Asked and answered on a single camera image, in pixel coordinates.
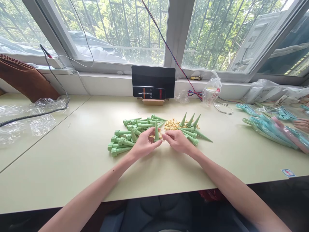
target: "window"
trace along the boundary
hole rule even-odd
[[[39,44],[51,55],[56,52],[21,0],[0,2],[0,53],[44,56]]]
[[[166,39],[168,0],[145,1]],[[54,0],[80,60],[92,60],[70,0]],[[163,66],[165,46],[139,0],[73,0],[95,61]]]
[[[304,77],[309,72],[309,12],[294,26],[258,73]]]
[[[250,73],[294,0],[196,0],[182,67]]]
[[[187,76],[208,80],[214,69],[231,82],[299,85],[309,78],[307,0],[144,2]],[[2,0],[0,33],[0,53],[24,62],[46,64],[41,43],[81,72],[130,75],[137,64],[185,77],[142,0]]]

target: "sticker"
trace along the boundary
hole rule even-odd
[[[296,175],[290,169],[281,169],[287,177],[295,177]]]

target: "window glass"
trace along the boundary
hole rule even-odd
[[[307,12],[258,73],[305,76],[309,73],[309,12]]]
[[[56,52],[21,0],[0,1],[0,53],[44,56]]]
[[[182,67],[249,73],[293,1],[196,0]]]
[[[92,60],[77,15],[69,0],[55,6],[80,53]],[[139,0],[73,0],[95,61],[163,66],[165,46]],[[168,0],[145,0],[166,39]]]

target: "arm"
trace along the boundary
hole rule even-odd
[[[134,147],[111,170],[82,190],[57,214],[55,214],[39,232],[78,232],[99,207],[103,199],[116,185],[122,174],[137,161],[162,144],[162,140],[153,143],[155,128],[143,132]]]
[[[291,232],[266,203],[232,173],[200,152],[179,130],[163,135],[176,151],[186,153],[203,168],[232,206],[261,232]]]

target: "white wall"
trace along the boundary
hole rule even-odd
[[[44,74],[51,82],[55,89],[64,94],[60,85],[55,80],[52,74]],[[107,96],[133,96],[132,93],[132,78],[130,75],[115,75],[115,74],[96,74],[96,73],[81,73],[81,78],[87,90],[91,95],[107,95]],[[84,90],[78,75],[56,75],[62,83],[68,94],[87,95]],[[206,85],[206,81],[191,81],[196,91],[202,91]],[[231,83],[223,82],[220,97],[224,99],[240,99],[250,89],[250,83]],[[0,88],[5,92],[17,93],[18,91],[0,79]],[[175,82],[175,95],[182,90],[193,90],[188,80],[178,79]],[[283,95],[283,92],[276,94],[272,100],[277,100]]]

